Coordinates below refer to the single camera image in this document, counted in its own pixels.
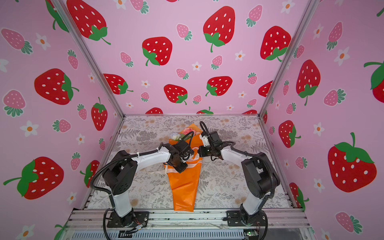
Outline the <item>cream ribbon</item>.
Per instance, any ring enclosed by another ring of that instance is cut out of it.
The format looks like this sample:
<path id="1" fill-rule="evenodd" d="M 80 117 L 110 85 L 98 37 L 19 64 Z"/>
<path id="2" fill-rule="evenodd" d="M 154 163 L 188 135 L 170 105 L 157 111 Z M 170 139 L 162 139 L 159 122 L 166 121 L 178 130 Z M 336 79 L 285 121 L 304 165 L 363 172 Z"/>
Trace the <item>cream ribbon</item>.
<path id="1" fill-rule="evenodd" d="M 184 172 L 187 169 L 192 169 L 197 167 L 199 164 L 202 163 L 202 158 L 196 159 L 195 157 L 190 157 L 187 161 L 181 161 L 179 164 L 176 164 L 176 166 L 173 165 L 166 165 L 164 170 L 158 170 L 158 171 L 149 171 L 147 168 L 144 168 L 144 171 L 147 174 L 153 175 L 153 174 L 180 174 Z"/>

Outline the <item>vertical aluminium post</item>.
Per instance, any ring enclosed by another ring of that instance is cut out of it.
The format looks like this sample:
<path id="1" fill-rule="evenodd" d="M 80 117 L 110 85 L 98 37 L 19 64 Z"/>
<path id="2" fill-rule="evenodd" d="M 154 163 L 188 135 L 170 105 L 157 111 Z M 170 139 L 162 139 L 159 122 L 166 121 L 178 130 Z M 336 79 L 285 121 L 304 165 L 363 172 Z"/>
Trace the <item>vertical aluminium post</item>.
<path id="1" fill-rule="evenodd" d="M 288 47 L 288 50 L 285 53 L 285 56 L 282 60 L 282 63 L 277 70 L 277 73 L 276 73 L 275 78 L 272 82 L 271 88 L 267 94 L 267 98 L 266 98 L 266 100 L 265 100 L 265 102 L 261 108 L 261 111 L 259 113 L 259 119 L 260 120 L 263 118 L 265 112 L 267 111 L 267 108 L 268 108 L 268 106 L 272 100 L 272 97 L 274 96 L 276 89 L 278 88 L 278 86 L 280 84 L 281 79 L 283 78 L 286 70 L 288 69 L 289 63 L 291 62 L 291 60 L 293 58 L 294 51 L 295 51 L 296 47 L 298 47 L 298 45 L 299 45 L 306 29 L 308 28 L 308 25 L 311 22 L 319 4 L 320 4 L 320 1 L 318 1 L 318 0 L 316 0 L 316 1 L 311 0 L 308 2 L 307 6 L 305 8 L 305 11 L 303 13 L 303 16 L 302 16 L 301 20 L 299 21 L 297 29 L 296 29 L 293 37 L 292 37 L 292 41 Z"/>
<path id="2" fill-rule="evenodd" d="M 102 41 L 111 45 L 105 40 L 108 27 L 104 17 L 84 1 L 53 1 L 53 3 L 119 118 L 123 119 L 125 114 L 86 43 L 86 40 Z"/>

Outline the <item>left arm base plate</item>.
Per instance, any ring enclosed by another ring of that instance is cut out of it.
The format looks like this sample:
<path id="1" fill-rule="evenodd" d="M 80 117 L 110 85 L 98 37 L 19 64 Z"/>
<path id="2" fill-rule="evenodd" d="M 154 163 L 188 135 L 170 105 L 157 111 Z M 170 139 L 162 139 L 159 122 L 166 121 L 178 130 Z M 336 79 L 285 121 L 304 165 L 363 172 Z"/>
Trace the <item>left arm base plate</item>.
<path id="1" fill-rule="evenodd" d="M 148 224 L 150 212 L 131 211 L 124 217 L 120 217 L 115 211 L 109 216 L 108 228 L 145 228 Z"/>

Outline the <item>orange wrapping paper sheet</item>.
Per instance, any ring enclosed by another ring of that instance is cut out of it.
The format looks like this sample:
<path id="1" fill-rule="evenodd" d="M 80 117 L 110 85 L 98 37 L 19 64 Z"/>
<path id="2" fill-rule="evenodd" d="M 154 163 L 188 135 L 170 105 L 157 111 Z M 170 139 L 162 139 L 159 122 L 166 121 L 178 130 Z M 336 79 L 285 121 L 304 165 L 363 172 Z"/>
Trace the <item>orange wrapping paper sheet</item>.
<path id="1" fill-rule="evenodd" d="M 187 128 L 192 128 L 196 131 L 193 139 L 187 140 L 188 143 L 192 143 L 193 153 L 190 157 L 201 158 L 198 154 L 198 149 L 203 145 L 200 139 L 202 130 L 194 124 Z M 197 167 L 187 169 L 180 174 L 167 174 L 173 194 L 174 211 L 194 211 L 202 164 L 203 162 Z"/>

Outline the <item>right vertical aluminium post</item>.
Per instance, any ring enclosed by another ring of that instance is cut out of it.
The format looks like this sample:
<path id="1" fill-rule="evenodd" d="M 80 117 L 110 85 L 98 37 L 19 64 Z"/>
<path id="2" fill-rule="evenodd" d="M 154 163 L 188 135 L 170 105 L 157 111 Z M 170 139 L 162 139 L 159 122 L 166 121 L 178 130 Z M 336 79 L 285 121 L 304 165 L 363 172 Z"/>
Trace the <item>right vertical aluminium post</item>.
<path id="1" fill-rule="evenodd" d="M 259 119 L 260 120 L 263 118 L 265 112 L 267 111 L 267 108 L 268 108 L 268 106 L 272 100 L 272 97 L 274 96 L 276 89 L 278 88 L 278 86 L 280 84 L 281 79 L 283 78 L 286 70 L 288 69 L 289 63 L 291 62 L 291 60 L 293 58 L 294 51 L 295 51 L 296 47 L 298 47 L 298 45 L 299 45 L 306 29 L 308 28 L 308 25 L 311 22 L 319 4 L 320 4 L 320 1 L 318 1 L 318 0 L 316 0 L 316 1 L 311 0 L 308 2 L 307 6 L 305 8 L 305 11 L 303 13 L 303 16 L 302 16 L 301 20 L 299 21 L 297 29 L 296 29 L 293 37 L 292 37 L 292 41 L 288 47 L 288 50 L 285 53 L 285 56 L 282 60 L 282 63 L 277 70 L 277 73 L 276 73 L 275 78 L 272 82 L 271 88 L 267 94 L 267 98 L 266 98 L 266 100 L 265 100 L 265 102 L 261 108 L 261 111 L 259 113 Z"/>

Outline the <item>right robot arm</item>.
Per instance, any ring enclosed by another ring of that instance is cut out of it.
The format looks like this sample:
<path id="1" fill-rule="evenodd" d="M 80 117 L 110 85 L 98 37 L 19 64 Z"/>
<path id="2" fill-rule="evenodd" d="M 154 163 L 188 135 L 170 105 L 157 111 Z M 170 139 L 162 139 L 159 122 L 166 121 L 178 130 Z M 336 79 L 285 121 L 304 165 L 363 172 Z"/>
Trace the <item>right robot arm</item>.
<path id="1" fill-rule="evenodd" d="M 281 182 L 271 161 L 265 153 L 248 153 L 235 148 L 235 142 L 222 141 L 216 131 L 204 131 L 200 139 L 203 142 L 198 150 L 201 157 L 229 161 L 243 169 L 249 194 L 240 206 L 240 218 L 246 226 L 253 225 Z"/>

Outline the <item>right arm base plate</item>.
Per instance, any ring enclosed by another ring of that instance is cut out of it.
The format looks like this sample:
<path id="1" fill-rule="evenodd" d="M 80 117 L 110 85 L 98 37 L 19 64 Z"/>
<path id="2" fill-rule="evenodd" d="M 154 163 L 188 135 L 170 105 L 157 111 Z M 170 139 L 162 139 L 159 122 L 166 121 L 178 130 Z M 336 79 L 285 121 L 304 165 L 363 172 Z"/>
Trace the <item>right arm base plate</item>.
<path id="1" fill-rule="evenodd" d="M 268 224 L 264 211 L 253 215 L 248 215 L 247 212 L 240 210 L 227 211 L 223 221 L 227 222 L 230 227 L 265 227 Z"/>

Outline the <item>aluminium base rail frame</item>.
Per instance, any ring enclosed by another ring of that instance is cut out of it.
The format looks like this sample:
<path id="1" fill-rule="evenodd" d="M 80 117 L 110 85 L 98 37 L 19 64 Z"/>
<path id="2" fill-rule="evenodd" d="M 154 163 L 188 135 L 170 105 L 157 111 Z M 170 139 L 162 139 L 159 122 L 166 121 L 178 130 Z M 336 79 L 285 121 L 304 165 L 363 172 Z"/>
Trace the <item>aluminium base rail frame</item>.
<path id="1" fill-rule="evenodd" d="M 237 209 L 137 209 L 136 224 L 123 227 L 105 210 L 75 210 L 61 240 L 315 240 L 315 232 L 299 209 L 264 209 L 246 226 Z"/>

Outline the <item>left vertical aluminium post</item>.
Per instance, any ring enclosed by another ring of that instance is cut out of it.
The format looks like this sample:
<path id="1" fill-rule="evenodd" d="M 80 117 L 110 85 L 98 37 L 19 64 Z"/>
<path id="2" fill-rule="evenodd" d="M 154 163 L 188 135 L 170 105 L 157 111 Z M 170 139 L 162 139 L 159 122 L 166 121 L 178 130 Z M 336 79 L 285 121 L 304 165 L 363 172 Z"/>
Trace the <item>left vertical aluminium post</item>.
<path id="1" fill-rule="evenodd" d="M 86 43 L 86 40 L 102 41 L 111 45 L 105 40 L 108 27 L 104 17 L 84 1 L 53 1 L 53 3 L 119 118 L 123 119 L 125 114 Z"/>

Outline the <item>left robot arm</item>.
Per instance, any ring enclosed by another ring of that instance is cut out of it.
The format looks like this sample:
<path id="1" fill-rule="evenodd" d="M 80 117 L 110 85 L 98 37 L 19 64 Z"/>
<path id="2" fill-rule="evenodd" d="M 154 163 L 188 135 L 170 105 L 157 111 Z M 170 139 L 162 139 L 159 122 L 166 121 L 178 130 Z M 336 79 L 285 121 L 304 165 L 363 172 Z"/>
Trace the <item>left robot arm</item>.
<path id="1" fill-rule="evenodd" d="M 94 174 L 90 187 L 107 193 L 114 216 L 119 224 L 128 227 L 139 223 L 129 200 L 129 188 L 136 172 L 161 163 L 171 166 L 180 174 L 187 169 L 187 160 L 192 153 L 191 144 L 185 140 L 174 145 L 161 143 L 155 150 L 143 153 L 129 154 L 123 150 Z"/>

